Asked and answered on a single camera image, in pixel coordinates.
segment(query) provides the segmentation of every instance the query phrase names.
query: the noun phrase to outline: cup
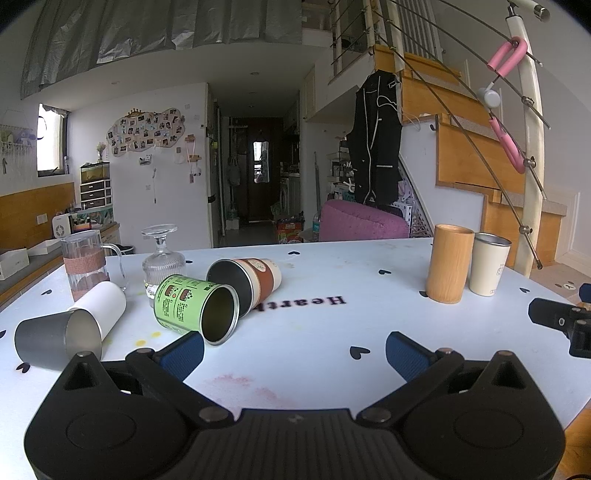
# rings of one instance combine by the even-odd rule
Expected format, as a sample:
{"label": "cup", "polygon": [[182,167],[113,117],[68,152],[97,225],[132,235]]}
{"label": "cup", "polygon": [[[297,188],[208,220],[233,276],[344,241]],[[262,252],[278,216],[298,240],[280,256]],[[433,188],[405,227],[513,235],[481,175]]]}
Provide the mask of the cup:
{"label": "cup", "polygon": [[279,287],[281,271],[268,258],[222,258],[209,267],[206,278],[234,287],[240,301],[238,317],[242,317]]}
{"label": "cup", "polygon": [[238,322],[238,295],[230,285],[170,275],[154,296],[157,322],[175,332],[201,332],[210,345],[225,342]]}
{"label": "cup", "polygon": [[74,301],[78,301],[100,282],[110,280],[106,269],[105,252],[103,251],[105,248],[113,250],[119,257],[119,269],[125,282],[121,290],[125,291],[127,280],[121,263],[122,255],[119,247],[113,244],[100,243],[100,232],[98,230],[74,233],[74,235],[61,239],[64,265]]}
{"label": "cup", "polygon": [[58,371],[78,352],[91,351],[98,359],[102,354],[99,326],[85,310],[24,320],[14,333],[14,345],[23,362]]}
{"label": "cup", "polygon": [[462,299],[474,232],[457,225],[436,225],[427,276],[426,293],[440,303],[458,303]]}
{"label": "cup", "polygon": [[104,340],[123,315],[126,305],[125,293],[113,282],[103,281],[92,287],[68,311],[81,309],[89,312],[99,325],[100,339]]}
{"label": "cup", "polygon": [[493,296],[511,249],[511,241],[492,233],[477,233],[472,249],[469,287],[477,295]]}

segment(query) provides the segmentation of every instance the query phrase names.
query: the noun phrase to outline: mirror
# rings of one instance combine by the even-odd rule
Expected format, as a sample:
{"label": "mirror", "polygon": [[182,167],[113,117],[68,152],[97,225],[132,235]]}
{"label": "mirror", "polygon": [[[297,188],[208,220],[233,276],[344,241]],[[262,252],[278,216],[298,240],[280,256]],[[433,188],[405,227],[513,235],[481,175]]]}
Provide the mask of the mirror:
{"label": "mirror", "polygon": [[253,142],[255,183],[269,182],[269,142]]}

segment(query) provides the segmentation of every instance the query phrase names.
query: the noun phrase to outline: pink handle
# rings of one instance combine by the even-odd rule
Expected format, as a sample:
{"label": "pink handle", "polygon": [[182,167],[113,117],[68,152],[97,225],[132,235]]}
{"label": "pink handle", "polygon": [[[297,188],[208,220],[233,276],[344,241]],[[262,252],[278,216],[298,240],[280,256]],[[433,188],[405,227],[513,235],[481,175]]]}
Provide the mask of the pink handle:
{"label": "pink handle", "polygon": [[519,149],[517,148],[517,145],[515,145],[515,142],[513,142],[511,136],[502,130],[496,118],[491,118],[488,122],[499,139],[499,142],[501,142],[501,147],[503,147],[503,150],[505,150],[505,154],[507,155],[507,158],[513,167],[518,173],[524,174],[525,165],[523,165],[523,159],[521,158]]}
{"label": "pink handle", "polygon": [[[517,47],[513,46],[512,42],[517,42]],[[506,62],[500,67],[501,61],[505,58],[505,56],[511,51],[515,50],[511,56],[506,60]],[[496,70],[499,75],[502,77],[506,77],[511,70],[515,68],[515,66],[525,57],[527,54],[527,42],[524,38],[521,37],[513,37],[511,41],[507,41],[501,45],[501,48],[495,53],[495,55],[491,58],[490,62],[488,63],[488,67],[491,70]]]}

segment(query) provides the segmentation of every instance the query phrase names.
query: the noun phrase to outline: wooden cup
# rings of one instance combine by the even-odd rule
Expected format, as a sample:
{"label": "wooden cup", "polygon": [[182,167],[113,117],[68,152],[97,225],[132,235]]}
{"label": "wooden cup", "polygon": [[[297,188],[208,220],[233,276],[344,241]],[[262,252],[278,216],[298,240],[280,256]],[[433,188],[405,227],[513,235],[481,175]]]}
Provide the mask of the wooden cup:
{"label": "wooden cup", "polygon": [[474,232],[456,225],[436,225],[427,276],[427,295],[441,303],[462,299],[472,256]]}

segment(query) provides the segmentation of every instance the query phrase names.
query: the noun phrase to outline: pink chair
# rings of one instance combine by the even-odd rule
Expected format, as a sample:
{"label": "pink chair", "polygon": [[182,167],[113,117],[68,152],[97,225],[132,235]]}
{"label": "pink chair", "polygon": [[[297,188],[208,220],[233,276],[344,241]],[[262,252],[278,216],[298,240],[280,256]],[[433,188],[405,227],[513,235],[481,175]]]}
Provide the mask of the pink chair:
{"label": "pink chair", "polygon": [[408,225],[400,217],[377,208],[345,200],[322,206],[320,242],[408,238]]}

